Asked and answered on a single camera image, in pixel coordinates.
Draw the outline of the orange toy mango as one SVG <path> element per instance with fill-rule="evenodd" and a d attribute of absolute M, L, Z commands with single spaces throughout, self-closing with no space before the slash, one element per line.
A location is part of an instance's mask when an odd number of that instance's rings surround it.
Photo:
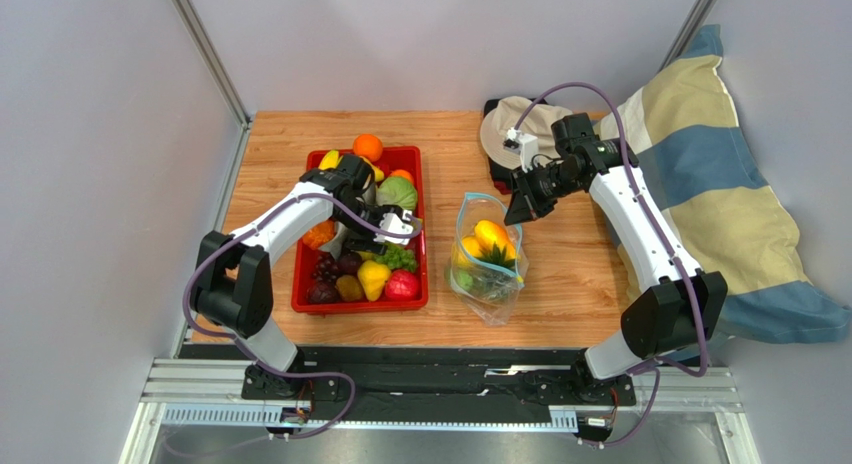
<path fill-rule="evenodd" d="M 498 250 L 506 259 L 516 258 L 514 244 L 502 225 L 490 220 L 479 220 L 474 226 L 474 237 L 483 254 L 492 254 Z"/>

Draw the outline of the green toy grapes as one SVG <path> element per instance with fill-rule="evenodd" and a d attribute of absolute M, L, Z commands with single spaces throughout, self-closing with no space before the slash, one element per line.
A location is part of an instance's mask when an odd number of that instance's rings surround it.
<path fill-rule="evenodd" d="M 412 250 L 392 243 L 386 244 L 384 253 L 377 255 L 374 260 L 386 265 L 392 271 L 402 269 L 414 273 L 419 267 L 417 257 Z"/>

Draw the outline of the orange toy pineapple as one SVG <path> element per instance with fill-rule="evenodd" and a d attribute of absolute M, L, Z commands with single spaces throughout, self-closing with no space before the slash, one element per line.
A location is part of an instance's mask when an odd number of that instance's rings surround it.
<path fill-rule="evenodd" d="M 505 246 L 493 244 L 490 248 L 482 248 L 482 257 L 478 260 L 508 270 L 514 270 L 516 268 L 517 254 L 511 244 Z"/>

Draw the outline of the clear zip top bag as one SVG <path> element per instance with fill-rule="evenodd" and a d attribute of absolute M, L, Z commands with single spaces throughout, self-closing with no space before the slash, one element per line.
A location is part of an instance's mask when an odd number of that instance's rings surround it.
<path fill-rule="evenodd" d="M 445 270 L 451 291 L 489 326 L 508 323 L 526 285 L 523 231 L 504 224 L 506 211 L 494 196 L 466 193 Z"/>

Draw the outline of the green toy cucumber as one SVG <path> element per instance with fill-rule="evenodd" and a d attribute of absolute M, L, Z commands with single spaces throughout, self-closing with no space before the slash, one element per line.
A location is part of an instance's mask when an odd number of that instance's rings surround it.
<path fill-rule="evenodd" d="M 467 271 L 451 268 L 449 270 L 449 284 L 454 292 L 469 294 L 473 288 L 474 281 Z"/>

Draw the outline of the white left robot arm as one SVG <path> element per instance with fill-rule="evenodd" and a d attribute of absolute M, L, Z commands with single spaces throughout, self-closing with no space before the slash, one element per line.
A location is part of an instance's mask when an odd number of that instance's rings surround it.
<path fill-rule="evenodd" d="M 364 201 L 374 179 L 366 161 L 346 154 L 334 168 L 308 170 L 284 199 L 251 223 L 230 234 L 205 235 L 183 291 L 187 324 L 203 333 L 195 320 L 202 316 L 220 326 L 217 337 L 232 340 L 262 370 L 283 379 L 305 378 L 297 365 L 298 347 L 271 317 L 272 267 L 329 219 L 355 232 L 372 251 L 417 236 L 421 225 L 410 211 Z"/>

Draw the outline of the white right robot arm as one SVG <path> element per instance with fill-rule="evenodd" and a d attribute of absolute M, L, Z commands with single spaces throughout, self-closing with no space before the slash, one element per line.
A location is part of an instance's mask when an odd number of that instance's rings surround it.
<path fill-rule="evenodd" d="M 603 381 L 653 363 L 672 364 L 671 353 L 695 345 L 702 375 L 707 344 L 728 292 L 720 272 L 707 272 L 685 249 L 654 202 L 625 138 L 604 140 L 587 114 L 551 126 L 558 157 L 539 164 L 537 138 L 511 128 L 505 149 L 517 154 L 512 198 L 504 221 L 521 224 L 550 214 L 558 199 L 583 191 L 605 214 L 626 251 L 640 295 L 624 311 L 620 328 L 585 350 L 590 377 Z"/>

